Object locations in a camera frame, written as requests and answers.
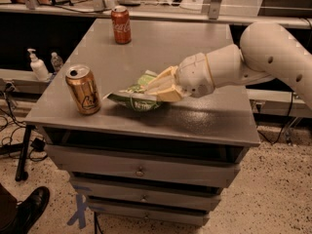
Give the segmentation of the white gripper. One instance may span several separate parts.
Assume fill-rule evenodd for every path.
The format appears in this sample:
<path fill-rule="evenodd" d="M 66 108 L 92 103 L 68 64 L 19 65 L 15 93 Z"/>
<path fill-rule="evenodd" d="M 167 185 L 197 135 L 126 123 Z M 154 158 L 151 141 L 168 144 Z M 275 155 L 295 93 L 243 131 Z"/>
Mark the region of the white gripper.
<path fill-rule="evenodd" d="M 184 59 L 178 67 L 168 67 L 151 80 L 145 89 L 149 96 L 164 102 L 178 102 L 189 96 L 201 98 L 211 94 L 215 85 L 207 56 L 199 53 Z"/>

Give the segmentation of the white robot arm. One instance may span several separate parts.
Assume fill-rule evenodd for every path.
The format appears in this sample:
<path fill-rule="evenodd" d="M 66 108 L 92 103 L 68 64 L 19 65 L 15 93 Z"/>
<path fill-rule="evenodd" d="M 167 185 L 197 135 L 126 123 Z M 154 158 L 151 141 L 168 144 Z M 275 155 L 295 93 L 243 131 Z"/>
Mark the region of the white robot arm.
<path fill-rule="evenodd" d="M 255 22 L 240 44 L 199 53 L 170 66 L 148 83 L 145 92 L 159 101 L 201 98 L 215 89 L 279 79 L 312 108 L 312 55 L 283 26 Z"/>

